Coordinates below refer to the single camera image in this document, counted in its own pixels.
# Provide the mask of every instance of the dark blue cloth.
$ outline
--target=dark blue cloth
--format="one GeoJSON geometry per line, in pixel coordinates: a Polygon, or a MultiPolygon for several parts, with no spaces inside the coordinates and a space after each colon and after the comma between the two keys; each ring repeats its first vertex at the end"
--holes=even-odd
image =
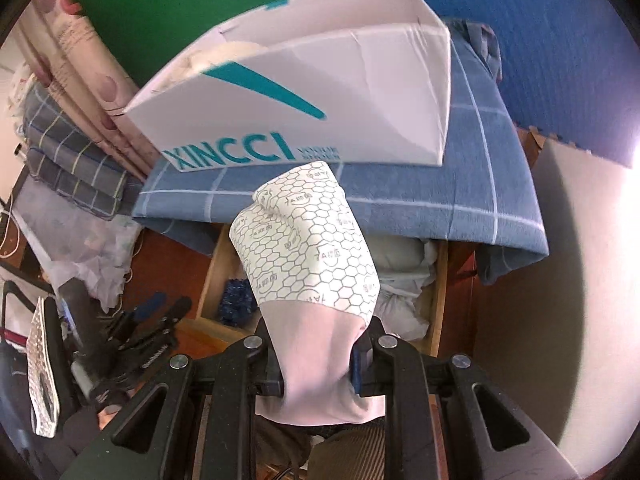
{"type": "Polygon", "coordinates": [[[640,49],[609,0],[424,0],[489,23],[511,117],[631,165],[640,141],[640,49]]]}
{"type": "MultiPolygon", "coordinates": [[[[456,27],[450,29],[451,104],[442,167],[330,166],[364,232],[483,242],[479,272],[490,283],[540,260],[548,246],[529,167],[490,69],[499,72],[499,50],[497,69],[489,35],[489,43],[476,36],[476,52],[456,27]]],[[[162,160],[133,215],[231,222],[259,186],[292,167],[180,173],[162,160]]]]}

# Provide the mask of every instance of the wooden floor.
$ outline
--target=wooden floor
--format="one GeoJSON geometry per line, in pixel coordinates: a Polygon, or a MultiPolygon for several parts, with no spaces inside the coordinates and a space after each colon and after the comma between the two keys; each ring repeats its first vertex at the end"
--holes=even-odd
{"type": "MultiPolygon", "coordinates": [[[[193,306],[186,317],[193,319],[209,262],[208,256],[161,234],[145,230],[142,248],[131,264],[133,276],[124,289],[123,308],[133,309],[155,292],[164,292],[168,304],[181,296],[191,298],[193,306]]],[[[180,343],[176,353],[184,353],[194,359],[220,353],[225,348],[215,339],[181,327],[176,329],[176,337],[180,343]]]]}

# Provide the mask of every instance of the white cardboard box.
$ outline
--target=white cardboard box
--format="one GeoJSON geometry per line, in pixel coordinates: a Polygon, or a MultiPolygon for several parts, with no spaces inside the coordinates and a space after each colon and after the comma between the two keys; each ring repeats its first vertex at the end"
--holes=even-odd
{"type": "Polygon", "coordinates": [[[439,166],[450,35],[423,0],[283,0],[206,32],[127,114],[179,171],[306,162],[439,166]],[[266,47],[159,91],[183,56],[266,47]]]}

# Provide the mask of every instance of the beige cloth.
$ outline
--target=beige cloth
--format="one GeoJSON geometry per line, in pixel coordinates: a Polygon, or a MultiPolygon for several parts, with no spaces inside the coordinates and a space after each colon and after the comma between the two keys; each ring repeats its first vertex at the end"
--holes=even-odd
{"type": "Polygon", "coordinates": [[[72,0],[32,0],[12,35],[75,125],[129,173],[145,180],[160,155],[124,115],[138,88],[81,11],[72,0]]]}

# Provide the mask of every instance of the teal stripe logo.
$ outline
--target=teal stripe logo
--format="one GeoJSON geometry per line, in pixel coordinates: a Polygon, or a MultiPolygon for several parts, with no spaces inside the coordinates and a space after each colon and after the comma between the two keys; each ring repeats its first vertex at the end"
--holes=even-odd
{"type": "Polygon", "coordinates": [[[220,79],[220,81],[241,86],[247,90],[258,92],[258,94],[275,99],[316,119],[326,119],[326,115],[322,110],[305,101],[302,97],[295,95],[292,91],[284,88],[284,86],[236,62],[229,61],[223,65],[207,70],[203,72],[203,74],[215,79],[220,79]]]}
{"type": "Polygon", "coordinates": [[[276,0],[275,2],[271,2],[270,4],[266,4],[264,8],[266,10],[276,9],[277,7],[285,6],[289,3],[289,0],[276,0]]]}

